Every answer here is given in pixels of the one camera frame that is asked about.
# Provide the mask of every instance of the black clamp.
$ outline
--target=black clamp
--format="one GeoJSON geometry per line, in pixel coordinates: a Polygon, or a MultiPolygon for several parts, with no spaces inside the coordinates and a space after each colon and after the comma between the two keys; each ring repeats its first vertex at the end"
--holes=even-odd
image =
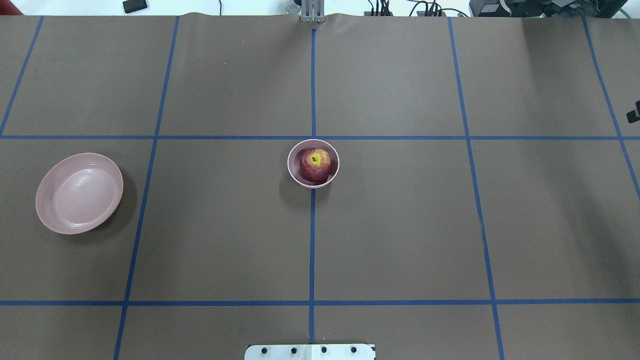
{"type": "Polygon", "coordinates": [[[122,7],[125,13],[137,12],[138,10],[146,9],[146,0],[126,0],[122,1],[122,7]]]}
{"type": "Polygon", "coordinates": [[[640,120],[640,101],[636,101],[636,111],[631,110],[627,113],[627,120],[629,120],[629,124],[640,120]]]}

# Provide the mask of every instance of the plate rim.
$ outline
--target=plate rim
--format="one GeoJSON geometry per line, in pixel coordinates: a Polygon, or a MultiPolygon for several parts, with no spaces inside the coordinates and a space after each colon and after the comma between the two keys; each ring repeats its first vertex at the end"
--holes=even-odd
{"type": "Polygon", "coordinates": [[[120,167],[109,157],[102,155],[102,154],[98,154],[97,152],[80,152],[79,154],[74,154],[71,156],[66,157],[65,159],[60,160],[57,164],[55,164],[53,167],[51,167],[49,169],[49,171],[47,171],[47,173],[43,176],[42,180],[40,180],[40,184],[38,185],[38,190],[36,191],[36,197],[35,197],[35,206],[36,206],[36,213],[38,215],[38,218],[40,219],[40,222],[46,226],[46,228],[48,228],[49,230],[58,233],[58,234],[64,234],[64,235],[73,235],[73,234],[81,234],[81,233],[85,233],[89,230],[93,230],[96,227],[102,225],[108,218],[110,218],[113,213],[116,211],[116,209],[118,208],[118,206],[120,205],[120,201],[122,200],[122,194],[124,192],[124,179],[122,177],[122,171],[120,170],[120,167]],[[38,205],[38,199],[43,196],[42,195],[42,185],[44,183],[44,181],[49,178],[53,172],[56,170],[56,168],[58,168],[62,163],[68,161],[69,159],[72,158],[76,158],[82,155],[89,155],[89,156],[96,156],[98,158],[102,158],[104,160],[106,160],[110,165],[113,165],[114,168],[116,170],[118,170],[118,176],[116,177],[112,177],[117,184],[116,185],[120,185],[120,191],[118,193],[116,193],[116,195],[113,197],[114,200],[112,200],[111,205],[109,205],[109,208],[107,209],[107,211],[105,211],[100,217],[96,218],[95,220],[92,220],[91,222],[96,222],[92,225],[88,225],[85,227],[76,227],[76,228],[71,228],[68,227],[67,229],[69,229],[70,231],[58,231],[55,229],[52,229],[52,227],[50,226],[50,224],[48,224],[46,221],[43,220],[43,213],[44,210],[38,205]]]}

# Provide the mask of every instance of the blue tape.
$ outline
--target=blue tape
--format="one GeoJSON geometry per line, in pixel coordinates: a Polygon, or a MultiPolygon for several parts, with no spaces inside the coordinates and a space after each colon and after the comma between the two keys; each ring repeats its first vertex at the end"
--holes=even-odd
{"type": "MultiPolygon", "coordinates": [[[[480,220],[480,229],[482,234],[482,242],[484,247],[484,265],[486,267],[486,278],[489,283],[489,294],[491,300],[495,300],[495,289],[493,287],[493,273],[491,270],[491,259],[489,257],[489,245],[486,241],[486,230],[484,228],[484,216],[482,212],[482,203],[480,201],[480,191],[478,190],[478,183],[476,177],[476,164],[474,162],[474,153],[471,147],[471,137],[469,133],[469,124],[467,121],[467,107],[465,106],[465,96],[462,91],[462,80],[460,77],[460,65],[458,64],[458,53],[456,51],[456,38],[453,33],[453,24],[451,18],[448,17],[449,23],[449,37],[451,38],[451,52],[453,55],[453,64],[456,71],[456,82],[458,83],[458,97],[460,98],[460,110],[462,112],[462,123],[465,126],[465,136],[467,137],[467,154],[469,156],[469,166],[471,168],[471,180],[474,186],[474,194],[476,196],[476,210],[478,213],[478,219],[480,220]]],[[[498,317],[498,308],[493,305],[493,322],[495,324],[495,338],[498,345],[498,353],[500,360],[504,360],[504,349],[502,346],[502,332],[500,331],[500,320],[498,317]]]]}
{"type": "Polygon", "coordinates": [[[311,189],[310,234],[309,234],[309,342],[315,338],[316,300],[316,189],[311,189]]]}
{"type": "Polygon", "coordinates": [[[136,238],[133,244],[133,251],[131,254],[131,263],[129,265],[129,275],[127,276],[127,286],[125,288],[124,302],[125,304],[122,306],[122,315],[120,318],[120,326],[118,328],[118,337],[116,339],[116,346],[113,352],[113,359],[117,360],[120,355],[120,346],[122,345],[122,335],[124,333],[124,326],[127,319],[127,303],[129,302],[129,296],[131,295],[131,284],[133,283],[133,273],[136,268],[136,259],[138,257],[138,247],[140,246],[140,234],[142,233],[142,224],[145,219],[145,210],[147,208],[147,198],[149,193],[149,184],[151,183],[151,175],[153,173],[154,168],[154,160],[156,158],[156,149],[158,143],[158,135],[160,133],[160,126],[162,125],[162,115],[164,110],[164,100],[166,98],[166,89],[169,85],[169,76],[171,74],[171,64],[173,61],[173,51],[175,49],[175,40],[178,35],[178,25],[180,24],[180,17],[175,17],[175,24],[173,25],[173,37],[171,40],[171,48],[169,50],[169,59],[166,64],[166,73],[164,75],[164,85],[162,90],[162,96],[160,98],[160,107],[158,109],[158,118],[156,121],[156,132],[154,143],[151,146],[151,155],[149,157],[149,166],[147,169],[147,179],[145,180],[145,189],[142,195],[142,202],[140,205],[140,216],[138,218],[138,227],[136,229],[136,238]]]}
{"type": "Polygon", "coordinates": [[[316,136],[316,29],[311,29],[311,136],[316,136]]]}
{"type": "MultiPolygon", "coordinates": [[[[0,300],[0,306],[138,306],[138,307],[249,307],[249,306],[309,306],[308,300],[0,300]]],[[[572,298],[572,299],[478,299],[478,300],[314,300],[314,306],[512,306],[512,305],[579,305],[579,304],[640,304],[640,298],[572,298]]]]}
{"type": "Polygon", "coordinates": [[[634,187],[636,188],[636,195],[638,196],[638,199],[640,199],[640,186],[638,185],[636,172],[634,172],[634,168],[631,165],[631,159],[629,158],[629,153],[627,152],[627,146],[625,145],[625,141],[622,137],[622,132],[620,131],[620,126],[618,125],[618,119],[616,118],[616,113],[613,111],[613,105],[611,105],[609,92],[607,91],[607,87],[604,84],[604,79],[602,78],[602,73],[600,72],[600,66],[598,65],[598,59],[596,58],[596,52],[593,49],[593,43],[591,41],[591,33],[589,32],[587,19],[584,16],[582,17],[582,25],[584,26],[584,34],[587,36],[587,43],[589,44],[589,50],[591,51],[591,59],[593,60],[593,66],[596,69],[596,74],[598,75],[598,81],[600,82],[600,87],[602,88],[602,93],[604,94],[604,98],[607,101],[607,108],[609,109],[609,114],[611,114],[611,120],[613,121],[613,126],[616,128],[616,133],[618,134],[618,139],[620,140],[620,147],[622,148],[622,153],[625,157],[625,161],[627,162],[629,174],[631,175],[631,181],[633,182],[634,187]]]}
{"type": "Polygon", "coordinates": [[[13,87],[13,92],[11,93],[9,104],[6,106],[6,111],[4,112],[2,124],[0,124],[0,136],[2,136],[2,133],[4,132],[4,127],[6,127],[6,123],[7,121],[9,121],[9,114],[11,113],[11,108],[13,107],[15,96],[18,94],[18,89],[20,88],[22,77],[24,76],[24,72],[27,70],[27,65],[29,64],[31,53],[33,53],[33,48],[36,46],[36,40],[38,40],[38,35],[40,34],[40,29],[42,29],[43,22],[44,22],[44,16],[41,16],[40,21],[38,21],[38,26],[36,27],[36,31],[35,33],[33,33],[33,38],[31,39],[31,45],[29,46],[29,51],[27,51],[27,56],[25,56],[24,62],[22,63],[22,68],[20,69],[20,73],[18,74],[18,80],[16,80],[15,86],[13,87]]]}
{"type": "MultiPolygon", "coordinates": [[[[7,140],[304,140],[303,135],[3,135],[7,140]]],[[[464,135],[321,135],[322,140],[466,140],[464,135]]],[[[619,141],[618,136],[470,135],[471,140],[597,140],[619,141]]],[[[640,136],[622,136],[640,140],[640,136]]]]}

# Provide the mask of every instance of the white metal plate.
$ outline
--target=white metal plate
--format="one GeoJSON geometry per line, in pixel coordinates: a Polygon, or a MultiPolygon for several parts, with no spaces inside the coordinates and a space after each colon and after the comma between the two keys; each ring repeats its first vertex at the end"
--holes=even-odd
{"type": "Polygon", "coordinates": [[[376,346],[367,344],[252,345],[244,360],[375,360],[376,346]]]}

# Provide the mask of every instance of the black device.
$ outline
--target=black device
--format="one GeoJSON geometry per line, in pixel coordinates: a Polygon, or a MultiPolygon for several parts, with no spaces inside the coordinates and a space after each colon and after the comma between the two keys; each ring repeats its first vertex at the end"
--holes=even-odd
{"type": "Polygon", "coordinates": [[[126,0],[122,2],[122,7],[125,13],[137,12],[138,10],[146,9],[146,0],[126,0]]]}
{"type": "Polygon", "coordinates": [[[631,110],[627,113],[627,120],[629,121],[629,124],[640,121],[640,101],[636,101],[636,110],[637,111],[631,110]]]}
{"type": "Polygon", "coordinates": [[[600,17],[617,13],[627,0],[470,0],[478,17],[600,17]]]}

